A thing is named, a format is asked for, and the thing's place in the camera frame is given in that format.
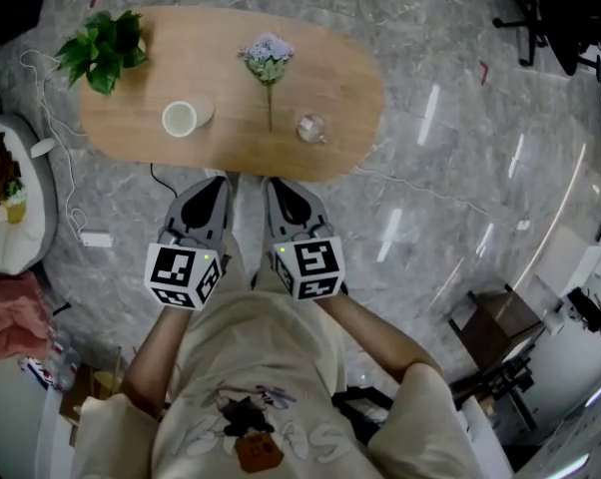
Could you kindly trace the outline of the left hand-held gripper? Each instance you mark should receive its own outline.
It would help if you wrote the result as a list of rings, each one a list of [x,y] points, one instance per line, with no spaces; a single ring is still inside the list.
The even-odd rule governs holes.
[[[158,303],[202,310],[211,299],[224,275],[223,233],[231,201],[229,180],[216,176],[195,183],[172,202],[167,227],[149,245],[146,258],[144,286]]]

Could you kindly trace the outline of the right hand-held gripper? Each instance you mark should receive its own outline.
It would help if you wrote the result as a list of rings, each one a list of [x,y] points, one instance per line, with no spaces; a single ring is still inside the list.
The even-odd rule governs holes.
[[[310,232],[326,225],[322,201],[304,186],[273,177],[264,180],[267,223],[274,236]],[[340,237],[312,237],[274,242],[273,270],[294,301],[338,294],[345,277]]]

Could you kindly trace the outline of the white cylindrical vase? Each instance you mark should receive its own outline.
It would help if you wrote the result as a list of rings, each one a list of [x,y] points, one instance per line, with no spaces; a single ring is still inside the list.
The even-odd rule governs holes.
[[[163,111],[162,126],[171,137],[185,138],[204,126],[214,112],[215,104],[208,96],[198,95],[189,100],[174,101]]]

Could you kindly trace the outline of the purple artificial flowers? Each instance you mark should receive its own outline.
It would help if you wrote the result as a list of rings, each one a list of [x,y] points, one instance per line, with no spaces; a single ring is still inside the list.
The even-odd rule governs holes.
[[[252,45],[243,47],[238,52],[238,57],[265,88],[270,133],[273,131],[274,85],[283,79],[287,64],[293,58],[295,51],[295,48],[281,35],[264,33],[257,37]]]

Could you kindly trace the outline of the person's left forearm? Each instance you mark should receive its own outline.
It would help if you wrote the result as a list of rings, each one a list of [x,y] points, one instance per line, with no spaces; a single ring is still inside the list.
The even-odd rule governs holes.
[[[158,418],[193,313],[166,306],[124,374],[120,391],[132,404]]]

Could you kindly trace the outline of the person's beige trousers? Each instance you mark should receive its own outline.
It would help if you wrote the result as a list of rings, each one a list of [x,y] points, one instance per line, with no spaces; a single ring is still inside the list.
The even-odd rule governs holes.
[[[228,173],[230,213],[223,243],[229,259],[217,293],[285,291],[271,265],[263,180],[252,175]]]

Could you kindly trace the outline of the clear glass cup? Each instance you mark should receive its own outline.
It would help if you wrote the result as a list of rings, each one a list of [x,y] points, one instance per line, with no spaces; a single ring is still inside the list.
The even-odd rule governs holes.
[[[325,142],[325,120],[318,114],[305,114],[297,123],[299,138],[310,144],[323,144]]]

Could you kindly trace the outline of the person's cream printed shirt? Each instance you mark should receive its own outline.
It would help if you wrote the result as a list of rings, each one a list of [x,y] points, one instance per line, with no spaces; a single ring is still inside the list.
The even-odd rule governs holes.
[[[345,335],[286,290],[215,292],[190,319],[158,418],[120,390],[84,402],[71,479],[487,479],[447,383],[424,364],[357,441],[331,402]]]

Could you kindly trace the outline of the oval wooden table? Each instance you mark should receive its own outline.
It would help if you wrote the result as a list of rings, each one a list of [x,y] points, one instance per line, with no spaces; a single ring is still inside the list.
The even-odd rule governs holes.
[[[384,108],[376,62],[356,40],[303,21],[235,9],[157,6],[141,11],[149,61],[127,70],[110,96],[83,86],[80,118],[92,144],[119,160],[319,182],[358,166]],[[238,57],[261,34],[295,48],[274,86],[273,131],[265,88]],[[212,118],[185,138],[162,126],[172,102],[198,95]],[[305,114],[325,120],[325,142],[297,134]]]

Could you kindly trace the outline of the green potted plant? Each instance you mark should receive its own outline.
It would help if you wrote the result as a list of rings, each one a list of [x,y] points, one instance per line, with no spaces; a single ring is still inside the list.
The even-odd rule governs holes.
[[[55,55],[69,87],[85,79],[94,92],[110,96],[125,70],[148,62],[141,18],[132,10],[117,19],[108,11],[91,16]]]

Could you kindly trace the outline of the round wooden stool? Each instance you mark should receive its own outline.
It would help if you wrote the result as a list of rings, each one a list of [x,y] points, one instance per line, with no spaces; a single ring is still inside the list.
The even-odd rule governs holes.
[[[115,365],[112,370],[96,369],[82,364],[75,374],[74,384],[63,393],[60,416],[71,426],[69,445],[76,444],[80,424],[82,405],[86,399],[93,397],[105,400],[115,395],[122,381],[122,348],[118,347]]]

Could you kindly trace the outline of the pack of clear bottles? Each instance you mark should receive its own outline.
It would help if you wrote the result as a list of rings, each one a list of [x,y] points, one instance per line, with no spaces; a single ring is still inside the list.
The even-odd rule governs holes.
[[[67,392],[74,386],[80,365],[80,354],[67,339],[55,340],[43,362],[47,378],[61,392]]]

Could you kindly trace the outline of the black waist pack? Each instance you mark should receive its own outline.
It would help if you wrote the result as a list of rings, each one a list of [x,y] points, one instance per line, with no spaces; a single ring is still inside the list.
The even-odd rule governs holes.
[[[337,392],[331,402],[350,423],[359,443],[368,445],[388,416],[393,400],[374,387],[348,387]]]

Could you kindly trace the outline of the dark brown side table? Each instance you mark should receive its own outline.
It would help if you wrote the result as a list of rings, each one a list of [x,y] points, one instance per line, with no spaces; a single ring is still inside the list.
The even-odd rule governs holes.
[[[500,291],[467,293],[469,312],[457,310],[448,323],[486,373],[516,357],[544,328],[538,315],[508,284]]]

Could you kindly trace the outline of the black office chair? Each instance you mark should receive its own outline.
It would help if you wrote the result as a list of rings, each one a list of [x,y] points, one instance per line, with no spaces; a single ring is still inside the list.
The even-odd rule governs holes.
[[[580,65],[594,70],[601,81],[601,58],[584,57],[591,46],[601,48],[601,0],[513,0],[523,19],[492,20],[495,28],[525,28],[528,55],[519,60],[523,68],[534,64],[538,48],[550,47],[563,71],[572,76]]]

